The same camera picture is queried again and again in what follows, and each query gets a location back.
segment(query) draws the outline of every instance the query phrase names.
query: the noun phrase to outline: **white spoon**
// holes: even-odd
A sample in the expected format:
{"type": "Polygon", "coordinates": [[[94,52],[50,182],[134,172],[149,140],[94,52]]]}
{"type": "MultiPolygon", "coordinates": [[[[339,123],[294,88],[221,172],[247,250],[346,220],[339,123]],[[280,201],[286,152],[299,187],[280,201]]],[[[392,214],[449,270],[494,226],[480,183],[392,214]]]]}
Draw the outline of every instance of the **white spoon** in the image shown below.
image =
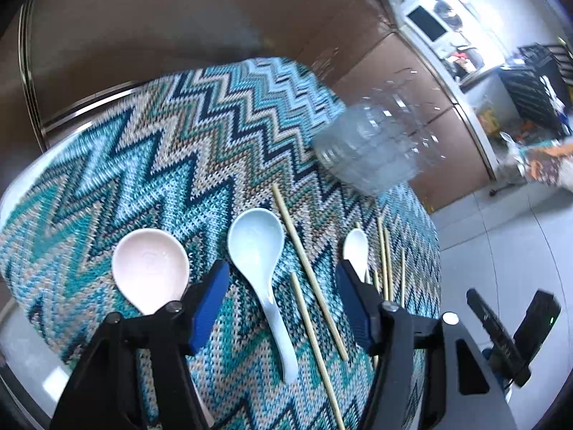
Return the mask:
{"type": "Polygon", "coordinates": [[[241,213],[228,230],[227,246],[231,260],[253,287],[259,298],[283,363],[283,381],[288,385],[299,375],[299,364],[279,312],[271,286],[274,268],[284,246],[279,219],[266,209],[241,213]]]}
{"type": "Polygon", "coordinates": [[[348,233],[342,248],[342,258],[350,261],[360,281],[364,283],[368,268],[368,238],[363,230],[356,228],[348,233]]]}
{"type": "MultiPolygon", "coordinates": [[[[117,243],[111,267],[117,288],[143,315],[156,313],[170,300],[180,300],[189,282],[185,249],[160,229],[142,228],[126,234],[117,243]]],[[[212,427],[215,419],[197,387],[195,392],[207,425],[212,427]]]]}

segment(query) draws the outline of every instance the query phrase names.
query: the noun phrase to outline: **zigzag patterned tablecloth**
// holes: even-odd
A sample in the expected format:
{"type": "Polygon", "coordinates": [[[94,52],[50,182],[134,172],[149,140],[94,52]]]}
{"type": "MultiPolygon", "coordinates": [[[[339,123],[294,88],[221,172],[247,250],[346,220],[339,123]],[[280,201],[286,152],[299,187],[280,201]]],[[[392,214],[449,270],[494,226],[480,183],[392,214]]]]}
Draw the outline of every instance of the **zigzag patterned tablecloth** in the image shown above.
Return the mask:
{"type": "MultiPolygon", "coordinates": [[[[276,182],[350,355],[342,362],[287,237],[273,288],[299,361],[299,379],[281,381],[270,329],[246,281],[231,284],[207,345],[189,359],[217,428],[335,429],[336,422],[289,281],[299,275],[334,390],[349,430],[373,379],[356,347],[334,284],[339,244],[360,222],[370,266],[380,269],[376,217],[391,234],[393,262],[407,257],[410,312],[439,312],[435,228],[407,185],[367,199],[318,167],[311,138],[345,105],[302,65],[281,58],[173,74],[101,115],[52,161],[10,214],[0,235],[0,273],[49,347],[71,366],[107,313],[138,315],[111,274],[111,255],[136,228],[169,231],[186,248],[190,283],[226,258],[226,232],[255,206],[279,215],[276,182]]],[[[395,293],[399,292],[395,277],[395,293]]],[[[408,423],[419,402],[424,356],[416,355],[408,423]]],[[[139,358],[150,425],[158,411],[149,357],[139,358]]]]}

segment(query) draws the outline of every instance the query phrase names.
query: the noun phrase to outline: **clear plastic container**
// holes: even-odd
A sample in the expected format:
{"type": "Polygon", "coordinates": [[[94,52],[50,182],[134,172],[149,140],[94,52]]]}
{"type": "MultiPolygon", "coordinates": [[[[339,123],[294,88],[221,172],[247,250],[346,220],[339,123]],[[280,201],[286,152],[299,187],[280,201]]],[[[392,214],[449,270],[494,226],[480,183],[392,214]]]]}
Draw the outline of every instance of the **clear plastic container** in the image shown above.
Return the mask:
{"type": "Polygon", "coordinates": [[[314,137],[319,162],[365,195],[379,195],[443,159],[438,139],[403,90],[389,84],[348,107],[314,137]]]}

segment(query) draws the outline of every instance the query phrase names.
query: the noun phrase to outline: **spoon handle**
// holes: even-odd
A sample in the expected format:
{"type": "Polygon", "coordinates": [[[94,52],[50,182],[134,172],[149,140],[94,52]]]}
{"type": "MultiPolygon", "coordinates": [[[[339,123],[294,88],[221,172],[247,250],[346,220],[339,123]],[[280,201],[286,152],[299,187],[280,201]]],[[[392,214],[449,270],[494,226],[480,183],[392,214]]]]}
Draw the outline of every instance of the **spoon handle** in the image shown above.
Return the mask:
{"type": "Polygon", "coordinates": [[[270,330],[274,336],[274,341],[279,349],[281,362],[283,363],[283,381],[290,385],[299,375],[299,363],[296,360],[294,347],[290,341],[287,327],[279,312],[276,302],[263,307],[266,320],[269,322],[270,330]]]}

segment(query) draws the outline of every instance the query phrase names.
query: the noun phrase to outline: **black screen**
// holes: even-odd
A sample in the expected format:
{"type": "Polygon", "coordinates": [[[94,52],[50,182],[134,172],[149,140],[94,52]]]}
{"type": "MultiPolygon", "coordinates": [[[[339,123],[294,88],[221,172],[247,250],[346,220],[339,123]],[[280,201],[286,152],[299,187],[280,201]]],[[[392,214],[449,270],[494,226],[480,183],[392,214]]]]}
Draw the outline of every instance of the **black screen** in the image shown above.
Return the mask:
{"type": "Polygon", "coordinates": [[[446,33],[446,30],[426,11],[422,6],[418,6],[414,11],[408,14],[408,17],[435,42],[446,33]]]}

